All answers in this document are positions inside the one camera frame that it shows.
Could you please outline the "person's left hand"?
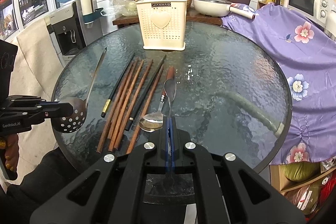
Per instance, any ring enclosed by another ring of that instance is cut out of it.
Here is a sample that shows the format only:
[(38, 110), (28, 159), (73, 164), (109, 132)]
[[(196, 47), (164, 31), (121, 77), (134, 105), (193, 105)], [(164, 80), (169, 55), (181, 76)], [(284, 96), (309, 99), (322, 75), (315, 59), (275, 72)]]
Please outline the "person's left hand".
[(18, 140), (17, 134), (1, 136), (1, 169), (5, 178), (11, 181), (18, 178)]

